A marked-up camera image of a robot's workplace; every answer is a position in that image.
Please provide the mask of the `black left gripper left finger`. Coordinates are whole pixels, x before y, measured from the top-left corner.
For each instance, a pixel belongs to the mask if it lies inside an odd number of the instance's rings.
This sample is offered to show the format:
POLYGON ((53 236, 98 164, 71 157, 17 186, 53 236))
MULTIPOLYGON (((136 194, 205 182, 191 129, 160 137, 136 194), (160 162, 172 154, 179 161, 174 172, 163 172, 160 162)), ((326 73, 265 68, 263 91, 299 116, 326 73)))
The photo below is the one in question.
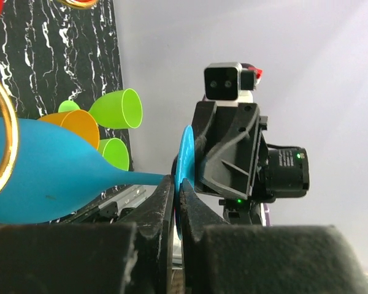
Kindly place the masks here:
POLYGON ((0 293, 167 293, 174 182, 116 223, 0 228, 0 293))

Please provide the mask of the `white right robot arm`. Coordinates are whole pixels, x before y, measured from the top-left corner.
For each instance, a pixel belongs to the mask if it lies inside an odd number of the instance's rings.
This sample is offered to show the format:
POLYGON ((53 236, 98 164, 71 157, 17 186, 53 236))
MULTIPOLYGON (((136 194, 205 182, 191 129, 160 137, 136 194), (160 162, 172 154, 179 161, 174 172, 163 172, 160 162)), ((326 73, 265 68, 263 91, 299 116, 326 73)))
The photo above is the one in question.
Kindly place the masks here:
POLYGON ((230 224, 265 225, 265 203, 301 198, 310 186, 305 148, 266 143, 268 118, 254 103, 236 107, 198 102, 191 123, 194 189, 220 197, 230 224))

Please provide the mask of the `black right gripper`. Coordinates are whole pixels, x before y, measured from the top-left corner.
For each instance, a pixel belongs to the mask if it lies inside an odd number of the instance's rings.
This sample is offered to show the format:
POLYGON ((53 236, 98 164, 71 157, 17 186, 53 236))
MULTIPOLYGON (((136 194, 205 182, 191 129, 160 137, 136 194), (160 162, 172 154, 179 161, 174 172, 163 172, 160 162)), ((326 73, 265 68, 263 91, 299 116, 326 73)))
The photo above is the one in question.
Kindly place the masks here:
POLYGON ((216 196, 262 196, 268 147, 263 136, 268 117, 254 103, 219 107, 196 104, 195 191, 216 196))

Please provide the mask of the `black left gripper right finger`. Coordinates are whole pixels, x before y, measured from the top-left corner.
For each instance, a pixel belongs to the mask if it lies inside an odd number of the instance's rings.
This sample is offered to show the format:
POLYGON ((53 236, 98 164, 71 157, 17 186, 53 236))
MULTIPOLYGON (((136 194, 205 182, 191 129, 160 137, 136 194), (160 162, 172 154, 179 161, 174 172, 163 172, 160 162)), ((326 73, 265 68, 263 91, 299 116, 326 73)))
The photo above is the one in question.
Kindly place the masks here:
POLYGON ((333 226, 231 225, 188 181, 180 204, 187 293, 368 293, 355 253, 333 226))

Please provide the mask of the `green plastic wine glass front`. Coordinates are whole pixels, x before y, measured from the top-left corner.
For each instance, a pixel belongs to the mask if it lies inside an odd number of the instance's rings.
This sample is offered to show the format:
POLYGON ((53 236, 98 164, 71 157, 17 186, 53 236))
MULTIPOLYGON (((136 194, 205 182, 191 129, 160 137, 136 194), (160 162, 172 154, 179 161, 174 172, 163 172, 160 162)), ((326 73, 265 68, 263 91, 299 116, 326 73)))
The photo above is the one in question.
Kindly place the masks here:
POLYGON ((124 141, 119 138, 106 138, 99 141, 99 153, 114 167, 129 170, 129 151, 124 141))

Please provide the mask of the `blue plastic wine glass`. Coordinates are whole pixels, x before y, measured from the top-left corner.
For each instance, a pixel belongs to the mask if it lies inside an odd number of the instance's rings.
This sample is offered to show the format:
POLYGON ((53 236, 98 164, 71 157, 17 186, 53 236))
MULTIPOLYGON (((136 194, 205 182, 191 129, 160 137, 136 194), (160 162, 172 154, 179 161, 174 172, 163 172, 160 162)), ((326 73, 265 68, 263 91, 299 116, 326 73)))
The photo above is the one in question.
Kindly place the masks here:
POLYGON ((108 163, 75 133, 43 121, 19 119, 12 174, 0 192, 0 224, 60 219, 120 185, 158 185, 160 174, 125 171, 108 163))

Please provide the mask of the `orange plastic wine glass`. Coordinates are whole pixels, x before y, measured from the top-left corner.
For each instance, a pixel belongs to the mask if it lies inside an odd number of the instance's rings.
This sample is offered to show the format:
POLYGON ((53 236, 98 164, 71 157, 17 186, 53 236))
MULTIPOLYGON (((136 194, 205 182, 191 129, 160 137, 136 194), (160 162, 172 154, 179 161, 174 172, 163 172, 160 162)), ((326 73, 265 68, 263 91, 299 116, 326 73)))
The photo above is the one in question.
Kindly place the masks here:
POLYGON ((72 110, 42 116, 39 121, 65 128, 98 149, 100 143, 99 127, 95 119, 85 110, 72 110))

